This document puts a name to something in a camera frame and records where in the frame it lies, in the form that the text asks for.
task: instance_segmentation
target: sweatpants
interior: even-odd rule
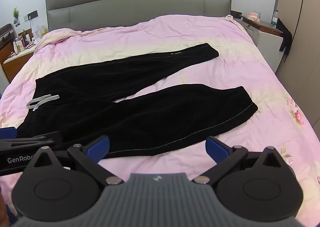
[[[257,106],[243,87],[214,89],[182,84],[133,99],[133,95],[179,70],[218,57],[209,44],[68,67],[36,80],[33,98],[59,95],[29,110],[18,137],[59,131],[58,150],[107,135],[105,158],[156,155],[181,149],[247,121]]]

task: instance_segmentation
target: headboard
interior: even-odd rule
[[[49,31],[132,26],[168,14],[222,17],[231,0],[45,0]]]

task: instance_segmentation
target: bedsheet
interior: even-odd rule
[[[303,189],[304,200],[297,219],[305,226],[316,226],[320,222],[319,140],[248,34],[231,16],[167,15],[131,27],[52,31],[42,38],[34,55],[6,88],[0,100],[1,127],[18,127],[23,122],[35,80],[48,73],[205,42],[219,52],[218,58],[187,67],[127,98],[183,83],[202,83],[219,89],[243,86],[258,111],[244,124],[217,138],[229,146],[245,146],[249,151],[274,146],[293,168]],[[200,142],[152,157],[104,159],[99,164],[126,181],[130,173],[185,172],[192,179],[215,162],[205,152],[204,142]],[[2,194],[11,207],[10,195],[19,175],[0,178]]]

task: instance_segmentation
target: white stitching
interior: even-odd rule
[[[239,114],[237,114],[237,115],[235,115],[234,117],[232,117],[231,119],[234,119],[236,116],[238,116],[238,115],[240,115],[241,113],[243,113],[243,112],[245,112],[251,105],[253,104],[253,102],[245,109],[245,110],[243,110],[243,111],[241,111]],[[223,123],[226,123],[227,121],[229,121],[229,120],[231,120],[231,119],[228,119],[228,120],[226,120],[226,121],[224,121],[224,122],[222,122],[222,123],[220,123],[220,124],[218,124],[218,125],[215,125],[215,126],[213,126],[213,127],[209,127],[209,128],[214,128],[214,127],[216,127],[216,126],[219,126],[219,125],[221,125],[221,124],[223,124]],[[167,143],[167,144],[164,144],[164,145],[161,145],[161,146],[158,146],[158,147],[153,147],[153,148],[145,148],[145,149],[128,149],[128,150],[121,150],[121,151],[115,151],[115,152],[111,152],[111,153],[109,153],[109,154],[112,154],[112,153],[118,153],[118,152],[125,152],[125,151],[137,151],[137,150],[150,150],[150,149],[156,149],[156,148],[159,148],[159,147],[163,147],[163,146],[165,146],[165,145],[169,145],[169,144],[171,144],[171,143],[174,143],[174,142],[177,142],[177,141],[180,141],[180,140],[183,140],[183,139],[185,139],[185,138],[187,138],[187,137],[190,137],[191,135],[193,135],[193,134],[196,134],[196,133],[198,133],[198,132],[200,132],[200,131],[203,131],[203,130],[207,130],[207,129],[209,129],[209,128],[205,128],[205,129],[202,129],[202,130],[199,130],[199,131],[197,131],[197,132],[194,132],[194,133],[192,133],[192,134],[190,134],[190,135],[188,135],[188,136],[186,136],[186,137],[183,137],[183,138],[181,138],[181,139],[178,139],[178,140],[175,140],[175,141],[172,141],[172,142],[170,142],[170,143]]]
[[[147,59],[167,58],[167,57],[173,57],[173,55],[170,55],[170,56],[162,56],[162,57],[151,57],[151,58],[144,58],[144,59],[126,60],[126,61],[122,61],[122,62],[114,62],[114,63],[124,63],[124,62],[129,62],[129,61],[141,61],[141,60],[147,60]],[[82,68],[86,68],[86,67],[99,66],[99,65],[102,65],[102,63],[99,63],[99,64],[88,64],[88,65],[87,65],[87,66],[85,66],[85,67],[73,68],[73,69],[71,69],[71,70],[67,70],[67,71],[65,71],[65,72],[74,71],[74,70],[76,70],[76,69],[82,69]],[[57,75],[62,74],[62,73],[65,73],[65,72],[60,72],[60,73],[57,73],[57,74],[55,74],[55,75],[52,75],[51,77],[47,78],[45,81],[47,81],[47,80],[49,80],[49,79],[53,78],[54,76],[57,76]]]

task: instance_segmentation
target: metal screw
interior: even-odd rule
[[[107,184],[116,185],[121,183],[121,179],[117,176],[110,176],[106,179]]]
[[[207,184],[210,181],[210,178],[204,175],[199,175],[193,179],[197,184]]]

